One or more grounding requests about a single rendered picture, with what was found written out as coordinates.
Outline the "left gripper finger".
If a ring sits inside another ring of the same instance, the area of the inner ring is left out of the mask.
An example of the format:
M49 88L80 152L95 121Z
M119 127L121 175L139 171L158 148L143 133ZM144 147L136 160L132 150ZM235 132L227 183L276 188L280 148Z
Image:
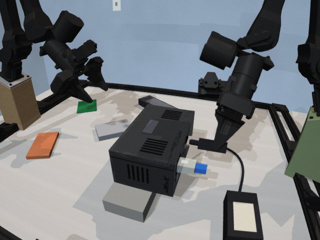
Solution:
M96 86L101 88L102 90L107 91L108 86L103 78L102 73L101 73L101 67L102 67L102 63L97 65L97 67L89 75L87 80L89 80L90 82L92 82L93 84L95 84Z
M89 94L80 85L78 76L70 79L70 81L61 92L61 95L71 96L87 103L92 103L93 101Z

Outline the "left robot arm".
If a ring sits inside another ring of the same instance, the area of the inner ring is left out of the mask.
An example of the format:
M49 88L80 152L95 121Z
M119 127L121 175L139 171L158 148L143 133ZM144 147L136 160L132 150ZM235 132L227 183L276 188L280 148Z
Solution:
M24 77L22 61L32 51L33 43L44 42L39 56L48 55L53 61L71 43L84 26L84 22L67 10L62 10L55 24L44 13L39 0L19 0L24 12L24 30L21 27L16 0L0 0L0 14L4 27L0 50L2 62L0 77L11 83ZM75 69L78 62L97 52L97 43L87 40L70 54L65 52L68 63Z

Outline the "orange flat rectangular slab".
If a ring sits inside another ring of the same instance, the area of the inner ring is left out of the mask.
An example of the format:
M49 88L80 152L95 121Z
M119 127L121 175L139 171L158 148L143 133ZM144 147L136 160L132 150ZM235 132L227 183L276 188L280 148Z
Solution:
M49 159L51 157L58 137L58 131L38 133L26 155L26 159Z

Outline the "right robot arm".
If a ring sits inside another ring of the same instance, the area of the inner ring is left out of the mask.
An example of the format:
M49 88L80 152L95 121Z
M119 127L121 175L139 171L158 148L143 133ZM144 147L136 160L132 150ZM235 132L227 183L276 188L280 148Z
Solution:
M232 73L246 75L258 83L262 70L269 71L275 65L270 56L263 57L255 52L273 49L281 30L281 14L285 0L264 0L262 8L246 36L236 41L212 31L205 43L199 60L221 70L231 68L238 57ZM252 49L249 53L243 50ZM296 64L302 76L313 85L313 108L320 117L320 0L310 0L308 38L298 45ZM218 79L215 72L207 72L198 80L198 98L218 99L221 92L230 90L232 80Z

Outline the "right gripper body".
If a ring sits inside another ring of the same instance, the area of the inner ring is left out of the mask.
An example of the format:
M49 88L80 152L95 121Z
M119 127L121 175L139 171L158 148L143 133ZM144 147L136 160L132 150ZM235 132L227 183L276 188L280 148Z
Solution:
M230 75L232 80L230 90L220 93L216 102L217 110L242 120L251 119L256 109L252 97L257 90L257 82L251 77L234 72Z

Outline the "green flat square tile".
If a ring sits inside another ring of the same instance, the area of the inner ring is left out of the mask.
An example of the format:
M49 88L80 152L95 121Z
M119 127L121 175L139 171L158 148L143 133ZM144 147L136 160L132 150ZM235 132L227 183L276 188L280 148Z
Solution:
M97 99L93 99L92 103L79 101L77 106L77 114L97 111Z

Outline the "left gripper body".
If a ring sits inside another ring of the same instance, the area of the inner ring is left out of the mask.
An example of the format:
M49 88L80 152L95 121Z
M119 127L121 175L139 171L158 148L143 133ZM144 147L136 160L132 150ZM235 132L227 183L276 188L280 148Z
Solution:
M81 75L89 77L89 75L93 72L97 65L104 62L100 56L96 56L91 58L86 65L86 60L77 62L78 65L76 66L76 68L73 68L69 64L65 52L69 52L71 54L73 52L73 49L70 49L69 47L63 49L54 59L54 62L56 64L55 68L62 70L61 72L56 74L55 78L50 84L50 89L55 95L61 93L72 78L76 76L79 77Z

